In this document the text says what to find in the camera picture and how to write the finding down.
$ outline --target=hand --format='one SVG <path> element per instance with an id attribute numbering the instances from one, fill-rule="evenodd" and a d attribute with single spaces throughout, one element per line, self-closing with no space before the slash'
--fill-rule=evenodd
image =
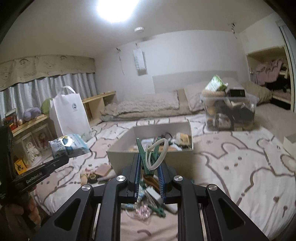
<path id="1" fill-rule="evenodd" d="M 39 211 L 36 207 L 35 200 L 30 197 L 27 210 L 30 211 L 29 218 L 36 224 L 41 224 L 41 218 L 39 215 Z M 24 209 L 21 206 L 18 206 L 16 204 L 8 204 L 5 206 L 5 213 L 6 213 L 6 219 L 8 222 L 8 225 L 11 229 L 11 231 L 15 234 L 17 240 L 19 241 L 27 241 L 28 237 L 25 233 L 25 231 L 22 229 L 22 227 L 19 224 L 18 215 L 22 215 L 24 213 Z"/>

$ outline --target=smoke detector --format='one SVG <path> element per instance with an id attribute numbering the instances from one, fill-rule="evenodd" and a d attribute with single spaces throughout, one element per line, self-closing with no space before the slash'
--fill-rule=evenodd
<path id="1" fill-rule="evenodd" d="M 134 29 L 135 33 L 140 34 L 144 32 L 144 28 L 143 27 L 137 27 Z"/>

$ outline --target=plastic bag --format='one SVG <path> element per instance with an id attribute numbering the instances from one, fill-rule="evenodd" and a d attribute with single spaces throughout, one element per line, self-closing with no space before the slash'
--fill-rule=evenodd
<path id="1" fill-rule="evenodd" d="M 49 141 L 54 158 L 67 155 L 69 158 L 77 157 L 91 152 L 86 143 L 77 134 L 62 136 Z"/>

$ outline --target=gray curtain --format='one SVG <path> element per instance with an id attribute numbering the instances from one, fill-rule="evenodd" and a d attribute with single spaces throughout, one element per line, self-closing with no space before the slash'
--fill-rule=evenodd
<path id="1" fill-rule="evenodd" d="M 18 119 L 26 109 L 39 107 L 47 98 L 55 97 L 62 86 L 69 85 L 82 99 L 98 94 L 94 73 L 65 74 L 19 83 L 0 92 L 0 115 L 16 108 Z"/>

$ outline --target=stuffed toy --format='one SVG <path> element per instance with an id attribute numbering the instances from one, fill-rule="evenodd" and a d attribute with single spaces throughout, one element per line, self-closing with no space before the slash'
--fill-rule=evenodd
<path id="1" fill-rule="evenodd" d="M 47 150 L 49 144 L 46 141 L 46 135 L 42 132 L 39 134 L 38 139 L 39 139 L 39 143 L 40 143 L 42 149 Z"/>
<path id="2" fill-rule="evenodd" d="M 25 121 L 30 121 L 40 115 L 41 115 L 41 110 L 38 107 L 33 107 L 25 110 L 23 119 Z"/>
<path id="3" fill-rule="evenodd" d="M 18 125 L 18 126 L 21 126 L 22 124 L 23 124 L 22 119 L 19 119 L 19 120 L 17 121 L 17 125 Z"/>
<path id="4" fill-rule="evenodd" d="M 28 159 L 33 163 L 36 156 L 39 156 L 38 149 L 33 145 L 32 142 L 26 144 Z"/>
<path id="5" fill-rule="evenodd" d="M 50 108 L 50 101 L 52 98 L 46 99 L 41 106 L 41 112 L 42 114 L 47 115 L 49 113 L 49 108 Z"/>

